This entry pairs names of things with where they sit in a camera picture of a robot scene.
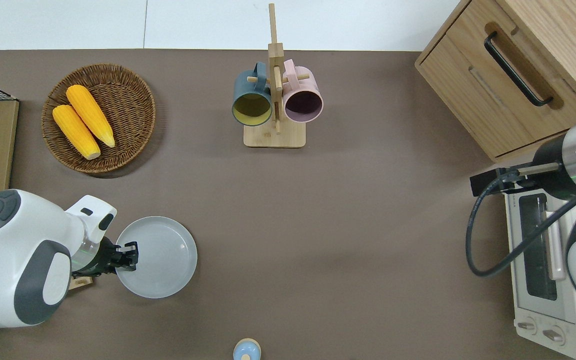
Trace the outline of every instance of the wicker basket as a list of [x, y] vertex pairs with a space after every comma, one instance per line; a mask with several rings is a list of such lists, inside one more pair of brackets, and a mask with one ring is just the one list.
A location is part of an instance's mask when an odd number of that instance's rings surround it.
[[[68, 104], [66, 89], [71, 85], [89, 89], [105, 114], [115, 146], [97, 141], [101, 155], [86, 160], [55, 123], [53, 109]], [[41, 131], [48, 149], [65, 166], [86, 174], [117, 170], [135, 159], [153, 134], [155, 100], [148, 84], [139, 75], [118, 64], [92, 64], [62, 79], [50, 92], [41, 113]]]

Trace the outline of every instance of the wooden mug holder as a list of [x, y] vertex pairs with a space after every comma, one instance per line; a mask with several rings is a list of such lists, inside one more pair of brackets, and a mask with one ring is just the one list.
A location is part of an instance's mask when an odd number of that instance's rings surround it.
[[[275, 4], [269, 5], [270, 40], [268, 44], [268, 65], [270, 76], [270, 100], [272, 101], [272, 117], [258, 126], [244, 126], [244, 145], [249, 148], [302, 148], [306, 145], [306, 124], [292, 121], [286, 116], [282, 101], [284, 68], [284, 44], [277, 42], [277, 23], [275, 21]], [[300, 75], [298, 79], [307, 79], [308, 75]], [[247, 78], [256, 82], [256, 77]]]

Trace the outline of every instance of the pink mug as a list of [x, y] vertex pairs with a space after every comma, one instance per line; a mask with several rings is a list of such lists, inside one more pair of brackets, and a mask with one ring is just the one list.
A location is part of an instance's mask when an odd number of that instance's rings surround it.
[[[286, 71], [283, 77], [283, 110], [288, 119], [297, 123], [308, 123], [322, 113], [324, 102], [313, 72], [303, 66], [295, 66], [292, 59], [283, 62]], [[299, 75], [308, 75], [308, 79], [299, 80]]]

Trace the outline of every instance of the black cable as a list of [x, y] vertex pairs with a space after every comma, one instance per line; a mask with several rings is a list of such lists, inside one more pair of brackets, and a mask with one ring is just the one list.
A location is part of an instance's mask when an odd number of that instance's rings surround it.
[[490, 269], [487, 270], [480, 270], [478, 269], [474, 262], [473, 262], [473, 253], [471, 249], [471, 241], [473, 240], [473, 225], [475, 223], [475, 216], [477, 215], [477, 211], [482, 205], [483, 199], [490, 194], [490, 192], [498, 187], [503, 180], [510, 178], [511, 176], [518, 176], [518, 170], [511, 170], [506, 173], [499, 175], [497, 178], [492, 180], [486, 188], [481, 192], [478, 196], [475, 204], [472, 207], [472, 211], [470, 212], [470, 218], [468, 219], [468, 226], [466, 228], [466, 260], [468, 262], [468, 267], [470, 271], [476, 276], [481, 276], [483, 278], [487, 278], [490, 276], [495, 276], [499, 272], [503, 271], [510, 263], [521, 253], [523, 253], [530, 244], [535, 242], [535, 240], [539, 239], [544, 231], [546, 231], [551, 225], [555, 223], [558, 219], [560, 219], [564, 214], [569, 212], [572, 208], [576, 207], [576, 196], [574, 196], [570, 201], [562, 205], [562, 207], [558, 208], [552, 215], [550, 215], [544, 222], [540, 223], [533, 231], [531, 231], [526, 237], [523, 239], [521, 244], [519, 244], [516, 248], [514, 248], [508, 255], [506, 255], [498, 264], [494, 265]]

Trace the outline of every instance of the oven door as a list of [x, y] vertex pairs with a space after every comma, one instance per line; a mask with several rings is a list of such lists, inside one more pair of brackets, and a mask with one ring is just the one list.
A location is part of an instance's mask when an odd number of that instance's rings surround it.
[[[509, 194], [508, 229], [512, 247], [516, 248], [562, 205], [562, 200], [542, 190]], [[576, 323], [574, 290], [565, 273], [562, 249], [575, 214], [564, 215], [512, 262], [516, 306], [572, 324]]]

